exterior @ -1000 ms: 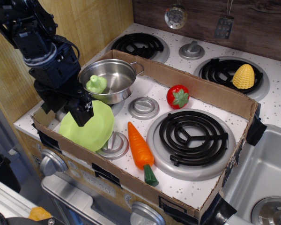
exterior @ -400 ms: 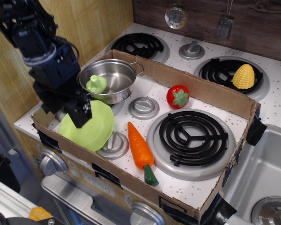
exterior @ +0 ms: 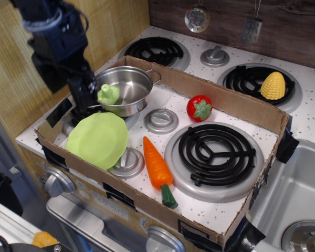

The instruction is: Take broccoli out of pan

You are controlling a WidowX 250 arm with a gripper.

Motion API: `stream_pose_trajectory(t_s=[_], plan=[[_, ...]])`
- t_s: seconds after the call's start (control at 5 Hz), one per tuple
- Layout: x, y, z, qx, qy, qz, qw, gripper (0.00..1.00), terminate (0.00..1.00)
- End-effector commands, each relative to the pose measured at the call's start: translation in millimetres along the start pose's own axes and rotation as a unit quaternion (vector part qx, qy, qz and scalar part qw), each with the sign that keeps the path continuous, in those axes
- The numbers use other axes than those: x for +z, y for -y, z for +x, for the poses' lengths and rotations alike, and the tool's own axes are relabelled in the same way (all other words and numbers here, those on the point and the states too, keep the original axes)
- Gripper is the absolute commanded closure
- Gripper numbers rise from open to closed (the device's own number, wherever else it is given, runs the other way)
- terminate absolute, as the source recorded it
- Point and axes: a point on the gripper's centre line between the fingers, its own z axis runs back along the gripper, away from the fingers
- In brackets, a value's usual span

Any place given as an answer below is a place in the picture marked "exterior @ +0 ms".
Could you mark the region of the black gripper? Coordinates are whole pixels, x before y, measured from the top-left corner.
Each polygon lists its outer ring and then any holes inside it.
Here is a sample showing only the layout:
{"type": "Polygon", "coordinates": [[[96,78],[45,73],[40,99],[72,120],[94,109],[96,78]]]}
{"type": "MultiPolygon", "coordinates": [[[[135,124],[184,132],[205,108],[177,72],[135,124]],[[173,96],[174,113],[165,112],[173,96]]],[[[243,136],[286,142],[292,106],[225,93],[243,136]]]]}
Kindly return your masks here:
{"type": "Polygon", "coordinates": [[[32,62],[51,92],[68,84],[78,111],[85,112],[97,100],[95,75],[84,58],[89,24],[82,24],[85,15],[73,6],[60,6],[57,14],[55,25],[32,33],[32,62]]]}

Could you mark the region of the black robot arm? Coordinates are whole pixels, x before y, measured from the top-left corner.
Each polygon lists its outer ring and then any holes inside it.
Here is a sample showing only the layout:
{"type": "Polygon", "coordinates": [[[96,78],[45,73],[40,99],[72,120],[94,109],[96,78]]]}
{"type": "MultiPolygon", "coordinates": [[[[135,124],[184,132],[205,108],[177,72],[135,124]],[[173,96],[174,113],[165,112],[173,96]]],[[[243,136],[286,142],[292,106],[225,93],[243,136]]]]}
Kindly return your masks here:
{"type": "Polygon", "coordinates": [[[23,27],[32,34],[32,62],[53,92],[65,85],[79,112],[95,105],[95,75],[84,58],[88,46],[86,16],[64,1],[13,1],[23,27]]]}

